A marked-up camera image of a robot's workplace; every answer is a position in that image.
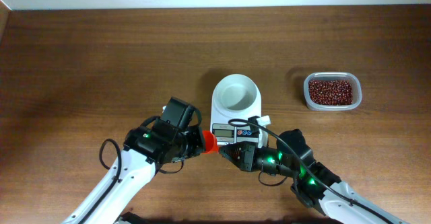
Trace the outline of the orange measuring scoop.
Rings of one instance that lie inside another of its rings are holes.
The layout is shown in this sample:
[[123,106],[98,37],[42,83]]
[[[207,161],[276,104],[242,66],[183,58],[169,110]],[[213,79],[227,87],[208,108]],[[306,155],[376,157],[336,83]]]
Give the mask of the orange measuring scoop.
[[219,153],[218,141],[216,136],[208,130],[204,130],[202,133],[205,140],[205,151],[203,152],[203,154]]

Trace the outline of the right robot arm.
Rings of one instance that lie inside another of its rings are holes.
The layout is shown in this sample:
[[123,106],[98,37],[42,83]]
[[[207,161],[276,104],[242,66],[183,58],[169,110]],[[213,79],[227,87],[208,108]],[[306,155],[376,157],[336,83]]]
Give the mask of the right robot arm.
[[305,207],[341,223],[405,223],[359,195],[318,162],[298,129],[279,135],[276,148],[243,141],[224,145],[219,153],[244,172],[293,179],[290,189]]

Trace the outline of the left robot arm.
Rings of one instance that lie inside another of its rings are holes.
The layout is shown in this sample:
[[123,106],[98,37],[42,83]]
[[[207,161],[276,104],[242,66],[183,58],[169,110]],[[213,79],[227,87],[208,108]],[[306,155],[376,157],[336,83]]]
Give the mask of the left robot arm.
[[198,108],[178,98],[170,98],[162,114],[145,119],[131,129],[120,146],[114,163],[86,199],[68,216],[65,223],[115,223],[132,198],[163,166],[184,163],[205,151],[205,139]]

